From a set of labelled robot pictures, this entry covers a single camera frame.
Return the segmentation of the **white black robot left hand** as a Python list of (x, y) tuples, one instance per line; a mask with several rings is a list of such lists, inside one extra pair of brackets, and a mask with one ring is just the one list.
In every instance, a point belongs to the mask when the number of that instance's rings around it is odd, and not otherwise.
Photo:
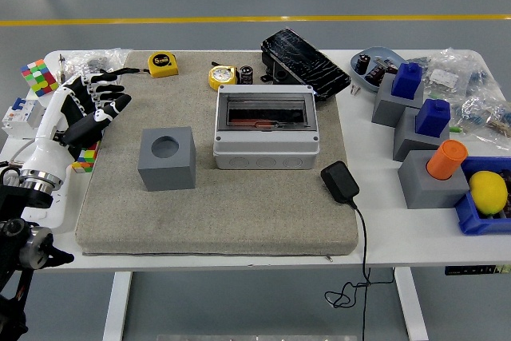
[(81, 150), (102, 139), (105, 128), (131, 101), (115, 72), (77, 74), (54, 91), (39, 125), (34, 151), (20, 184), (57, 190)]

